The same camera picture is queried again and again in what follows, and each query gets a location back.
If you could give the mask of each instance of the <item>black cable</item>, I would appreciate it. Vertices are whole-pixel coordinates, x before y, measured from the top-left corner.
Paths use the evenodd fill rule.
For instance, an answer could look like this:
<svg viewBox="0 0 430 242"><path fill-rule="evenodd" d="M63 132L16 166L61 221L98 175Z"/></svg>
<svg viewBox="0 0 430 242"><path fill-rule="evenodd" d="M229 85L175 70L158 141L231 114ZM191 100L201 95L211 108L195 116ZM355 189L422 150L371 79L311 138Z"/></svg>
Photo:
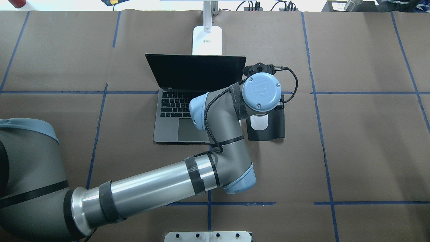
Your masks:
<svg viewBox="0 0 430 242"><path fill-rule="evenodd" d="M295 88L294 88L294 92L293 92L293 94L291 95L291 97L290 97L290 98L288 98L288 99L287 99L287 100L285 100L285 101L281 100L281 102L282 102L282 103L286 103L286 102L291 101L291 100L293 99L293 97L295 96L295 94L296 94L296 92L297 92L297 88L298 88L298 79L297 79L296 74L295 74L295 73L294 73L290 68L285 67L285 66L282 66L282 67L281 67L281 69L280 69L280 71L284 71L284 70L289 71L289 72L293 75L293 77L294 77L294 79L295 79L295 81L296 81L296 86L295 86ZM245 78L245 79L241 80L241 81L239 82L239 85L243 84L247 79L248 79L248 78ZM197 154L197 155L194 155L194 157L201 156L201 155L207 155L207 154L211 154L211 153L222 153L222 152L224 151L224 149L222 148L222 145L221 145L221 144L218 142L218 140L215 138L215 136L214 136L214 134L213 134L213 132L212 132L212 130L211 130L211 128L210 128L210 126L209 126L209 122L208 122L208 116L207 116L207 114L208 114L209 108L212 106L212 104L213 104L216 100L218 100L222 95L224 95L224 94L228 93L229 91L230 91L230 89L229 89L229 88L227 88L226 90L224 90L224 91L222 91L220 94L218 94L214 99L212 99L212 100L208 103L207 107L205 108L205 112L204 112L204 114L203 114L203 118L204 118L204 122L205 122L205 128L206 128L206 130L208 131L208 133L209 133L210 137L212 138L212 140L214 141L214 143L216 144L216 146L219 148L219 150L208 150L208 151L204 151L204 152L202 152L202 153L199 153L199 154Z"/></svg>
<svg viewBox="0 0 430 242"><path fill-rule="evenodd" d="M288 3L288 6L284 8L284 12L290 11L290 8L291 8L291 1Z"/></svg>
<svg viewBox="0 0 430 242"><path fill-rule="evenodd" d="M248 79L248 78L245 78L245 79L241 80L241 81L239 82L239 85L240 85L240 84L242 84L242 83L244 83L247 79ZM225 90L224 90L224 91L222 91L220 94L218 94L214 99L212 99L212 101L210 101L210 102L208 103L208 106L206 107L205 112L204 112L204 114L203 114L204 122L205 122L205 128L206 128L206 130L208 131L208 133L209 133L210 137L212 138L212 140L214 141L214 143L218 146L219 150L208 150L208 151L205 151L205 152L199 153L199 154L197 154L197 155L194 155L194 157L201 156L201 155L207 155L207 154L211 154L211 153L222 153L222 152L224 151L224 149L222 148L222 146L221 146L221 144L218 142L218 140L215 138L215 136L214 136L214 134L213 134L213 132L212 132L212 130L211 130L211 128L210 128L210 126L209 126L207 114L208 114L209 108L212 106L212 104L213 104L217 99L219 99L222 95L224 95L224 94L226 94L226 93L228 93L228 92L230 92L230 88L225 89Z"/></svg>
<svg viewBox="0 0 430 242"><path fill-rule="evenodd" d="M278 3L284 3L285 4L285 8L287 8L287 2L286 1L277 1L275 3L275 5L273 5L272 9L270 9L270 11L272 11Z"/></svg>
<svg viewBox="0 0 430 242"><path fill-rule="evenodd" d="M89 239L91 238L91 236L95 233L95 231L97 230L97 228L94 230L94 232L90 235L90 236L88 236L83 242L88 242L89 241Z"/></svg>
<svg viewBox="0 0 430 242"><path fill-rule="evenodd" d="M237 6L236 11L240 8L240 5L242 5L244 2L248 2L249 7L251 7L251 4L249 4L249 1L243 1L239 4L239 6Z"/></svg>
<svg viewBox="0 0 430 242"><path fill-rule="evenodd" d="M297 79L297 76L294 74L294 72L293 72L290 68L288 68L288 67L284 67L284 66L283 66L283 67L282 67L282 69L281 69L281 71L283 71L283 70L287 70L287 71L291 72L291 74L293 75L294 79L296 80L296 87L294 88L294 92L293 92L293 94L291 95L291 97L290 97L290 98L288 98L286 101L281 101L282 103L286 103L286 102L291 101L291 99L293 99L294 95L296 94L296 92L297 92L297 87L298 87L298 79Z"/></svg>

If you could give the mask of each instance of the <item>table surface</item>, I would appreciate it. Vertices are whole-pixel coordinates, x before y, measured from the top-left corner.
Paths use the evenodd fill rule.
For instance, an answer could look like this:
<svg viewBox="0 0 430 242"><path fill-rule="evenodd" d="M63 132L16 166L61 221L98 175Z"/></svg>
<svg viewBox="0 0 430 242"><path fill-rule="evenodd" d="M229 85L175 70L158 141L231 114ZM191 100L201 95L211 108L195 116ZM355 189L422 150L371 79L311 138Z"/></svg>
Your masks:
<svg viewBox="0 0 430 242"><path fill-rule="evenodd" d="M256 242L428 241L430 32L416 23L430 16L221 11L213 21L225 55L297 74L286 138L247 141L251 190L215 189L100 227L91 241L207 230L252 231ZM1 118L49 122L72 188L208 149L153 142L158 86L144 57L191 54L201 11L14 11L0 22ZM293 90L292 76L276 77ZM20 241L4 230L0 240Z"/></svg>

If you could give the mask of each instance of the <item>laptop screen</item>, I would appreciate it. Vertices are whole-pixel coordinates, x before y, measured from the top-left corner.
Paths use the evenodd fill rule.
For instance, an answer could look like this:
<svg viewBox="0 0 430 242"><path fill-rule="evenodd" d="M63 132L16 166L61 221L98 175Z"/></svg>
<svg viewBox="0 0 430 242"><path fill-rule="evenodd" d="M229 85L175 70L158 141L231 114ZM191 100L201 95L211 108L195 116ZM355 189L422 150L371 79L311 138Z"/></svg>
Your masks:
<svg viewBox="0 0 430 242"><path fill-rule="evenodd" d="M158 86L163 89L214 91L242 78L244 56L146 54Z"/></svg>

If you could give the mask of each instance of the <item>blue tape line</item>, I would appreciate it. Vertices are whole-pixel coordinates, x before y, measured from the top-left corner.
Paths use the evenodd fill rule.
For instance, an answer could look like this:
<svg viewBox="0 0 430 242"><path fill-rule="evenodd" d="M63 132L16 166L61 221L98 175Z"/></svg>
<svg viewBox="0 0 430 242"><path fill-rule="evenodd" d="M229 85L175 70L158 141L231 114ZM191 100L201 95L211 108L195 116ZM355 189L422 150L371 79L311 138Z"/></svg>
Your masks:
<svg viewBox="0 0 430 242"><path fill-rule="evenodd" d="M211 206L272 206L276 202L211 202ZM207 202L173 202L166 206L207 206Z"/></svg>
<svg viewBox="0 0 430 242"><path fill-rule="evenodd" d="M4 91L4 94L104 94L103 91ZM107 91L106 94L158 94L158 91Z"/></svg>
<svg viewBox="0 0 430 242"><path fill-rule="evenodd" d="M24 24L22 24L21 32L19 33L18 40L16 41L15 48L13 49L12 56L10 56L9 64L6 69L6 73L3 77L3 82L0 85L0 93L3 91L4 84L6 83L7 75L9 74L10 66L12 65L13 58L15 57L16 49L18 48L19 41L21 40L22 33L24 32L25 26L28 21L28 17L30 16L30 11L27 12L27 16L25 17Z"/></svg>
<svg viewBox="0 0 430 242"><path fill-rule="evenodd" d="M115 28L114 42L112 43L112 48L115 48L115 45L117 43L117 34L118 34L118 27L120 25L120 17L121 17L121 11L118 12L117 26Z"/></svg>
<svg viewBox="0 0 430 242"><path fill-rule="evenodd" d="M92 168L94 166L94 159L95 159L95 149L96 149L97 143L98 143L98 135L100 134L101 115L103 114L104 102L106 100L107 90L108 90L108 84L106 84L106 86L104 87L103 99L101 101L100 114L98 116L98 123L97 123L97 132L95 133L94 147L92 149L92 155L91 155L91 163L89 164L88 179L86 180L86 188L87 189L89 189L89 184L91 182Z"/></svg>
<svg viewBox="0 0 430 242"><path fill-rule="evenodd" d="M311 94L378 94L378 95L407 95L415 92L311 92Z"/></svg>
<svg viewBox="0 0 430 242"><path fill-rule="evenodd" d="M207 206L207 202L172 202L166 206Z"/></svg>
<svg viewBox="0 0 430 242"><path fill-rule="evenodd" d="M326 179L327 179L327 187L329 189L329 198L330 198L330 207L331 207L331 210L332 210L333 228L334 228L334 231L335 231L336 242L339 242L338 224L336 222L335 205L333 204L332 185L331 185L331 182L330 182L329 166L327 164L326 146L324 145L323 129L321 127L321 119L319 117L318 101L316 99L315 81L313 79L312 69L310 68L309 43L307 41L306 25L305 25L305 22L304 22L304 13L303 12L301 13L301 21L302 21L302 24L303 24L303 33L304 33L304 41L305 41L305 44L306 44L306 53L307 53L307 62L308 62L308 65L309 65L309 74L310 74L310 78L312 80L313 100L315 102L316 118L318 120L319 138L321 139L322 152L324 154L324 165L326 166Z"/></svg>
<svg viewBox="0 0 430 242"><path fill-rule="evenodd" d="M400 45L400 49L402 50L403 58L405 59L405 62L406 62L406 67L408 68L408 71L409 71L409 76L411 77L412 84L414 85L415 93L417 94L417 98L418 98L418 102L420 104L421 112L423 113L424 121L425 121L426 126L427 126L427 131L430 134L430 124L429 124L429 121L427 119L426 111L424 110L420 94L418 93L418 88L417 88L417 85L415 83L414 75L412 75L411 67L409 66L409 61L408 61L408 58L406 57L406 53L405 53L405 49L403 48L402 40L400 39L399 31L397 29L396 20L394 18L394 12L391 12L391 18L393 20L394 30L396 31L397 40L399 41L399 45Z"/></svg>
<svg viewBox="0 0 430 242"><path fill-rule="evenodd" d="M272 206L276 202L212 202L212 206Z"/></svg>
<svg viewBox="0 0 430 242"><path fill-rule="evenodd" d="M101 91L4 91L4 94L103 94Z"/></svg>
<svg viewBox="0 0 430 242"><path fill-rule="evenodd" d="M330 205L330 202L314 202L314 205ZM354 201L354 202L334 202L335 205L391 205L391 204L417 204L427 205L430 201Z"/></svg>
<svg viewBox="0 0 430 242"><path fill-rule="evenodd" d="M158 94L158 91L109 91L108 94Z"/></svg>
<svg viewBox="0 0 430 242"><path fill-rule="evenodd" d="M208 231L212 231L212 191L208 191Z"/></svg>

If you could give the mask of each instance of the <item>laptop keyboard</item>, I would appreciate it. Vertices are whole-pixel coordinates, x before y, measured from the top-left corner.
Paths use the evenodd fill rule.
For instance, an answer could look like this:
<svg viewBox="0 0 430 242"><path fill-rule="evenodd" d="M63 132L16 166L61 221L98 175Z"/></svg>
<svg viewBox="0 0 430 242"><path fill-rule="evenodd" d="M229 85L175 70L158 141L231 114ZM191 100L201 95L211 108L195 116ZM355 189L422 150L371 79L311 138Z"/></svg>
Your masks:
<svg viewBox="0 0 430 242"><path fill-rule="evenodd" d="M160 117L190 118L190 101L204 92L163 92Z"/></svg>

